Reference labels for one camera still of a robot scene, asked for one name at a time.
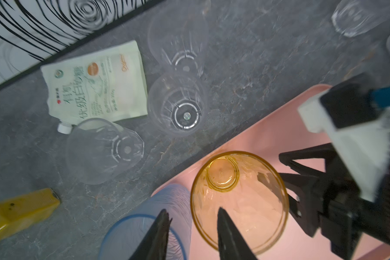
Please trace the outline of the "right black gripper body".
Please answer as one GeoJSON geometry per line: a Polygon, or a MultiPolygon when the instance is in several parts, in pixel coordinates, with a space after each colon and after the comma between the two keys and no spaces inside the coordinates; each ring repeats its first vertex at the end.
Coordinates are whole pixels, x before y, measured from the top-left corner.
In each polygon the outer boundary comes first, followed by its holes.
{"type": "Polygon", "coordinates": [[[362,233],[390,245],[390,164],[375,202],[354,196],[344,203],[334,200],[329,204],[328,217],[321,219],[322,234],[341,259],[352,258],[362,233]]]}

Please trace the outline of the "amber yellow plastic cup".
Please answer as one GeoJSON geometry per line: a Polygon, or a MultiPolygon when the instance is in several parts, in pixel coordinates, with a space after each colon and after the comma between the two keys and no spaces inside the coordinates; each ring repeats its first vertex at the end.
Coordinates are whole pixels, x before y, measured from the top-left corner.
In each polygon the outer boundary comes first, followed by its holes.
{"type": "Polygon", "coordinates": [[[289,199],[279,173],[261,157],[230,151],[211,157],[191,188],[194,224],[208,245],[218,249],[217,218],[223,208],[256,255],[282,236],[289,199]]]}

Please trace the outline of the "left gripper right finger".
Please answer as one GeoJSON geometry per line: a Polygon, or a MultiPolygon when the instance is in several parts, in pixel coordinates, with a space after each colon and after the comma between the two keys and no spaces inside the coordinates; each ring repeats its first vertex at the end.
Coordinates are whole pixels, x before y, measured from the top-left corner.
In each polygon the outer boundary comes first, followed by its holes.
{"type": "Polygon", "coordinates": [[[217,218],[218,251],[221,260],[257,260],[225,209],[217,218]]]}

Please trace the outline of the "blue textured plastic cup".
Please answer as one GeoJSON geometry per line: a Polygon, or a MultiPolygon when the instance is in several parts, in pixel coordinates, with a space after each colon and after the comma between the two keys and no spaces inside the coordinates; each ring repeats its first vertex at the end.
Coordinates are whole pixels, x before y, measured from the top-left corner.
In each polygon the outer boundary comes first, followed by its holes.
{"type": "Polygon", "coordinates": [[[180,184],[166,186],[115,223],[101,244],[98,259],[129,259],[163,209],[172,219],[166,259],[188,260],[192,229],[190,192],[180,184]]]}

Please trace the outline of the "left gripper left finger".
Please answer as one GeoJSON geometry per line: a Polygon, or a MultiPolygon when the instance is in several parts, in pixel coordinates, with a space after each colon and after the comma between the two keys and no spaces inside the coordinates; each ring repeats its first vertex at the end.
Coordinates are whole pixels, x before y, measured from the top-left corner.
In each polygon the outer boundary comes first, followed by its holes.
{"type": "Polygon", "coordinates": [[[171,222],[162,209],[129,260],[166,260],[171,222]]]}

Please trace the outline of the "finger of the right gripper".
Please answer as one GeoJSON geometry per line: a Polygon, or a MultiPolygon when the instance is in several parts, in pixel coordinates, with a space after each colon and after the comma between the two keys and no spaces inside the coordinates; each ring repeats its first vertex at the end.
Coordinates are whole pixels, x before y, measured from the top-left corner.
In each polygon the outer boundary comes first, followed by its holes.
{"type": "Polygon", "coordinates": [[[284,152],[279,154],[279,161],[285,166],[289,166],[295,172],[320,172],[314,168],[302,165],[296,160],[303,159],[324,159],[325,163],[330,163],[336,157],[336,150],[331,143],[318,145],[310,148],[284,152]]]}
{"type": "Polygon", "coordinates": [[[281,173],[285,187],[296,194],[289,196],[289,212],[310,237],[321,227],[321,218],[328,216],[328,174],[316,175],[281,173]]]}

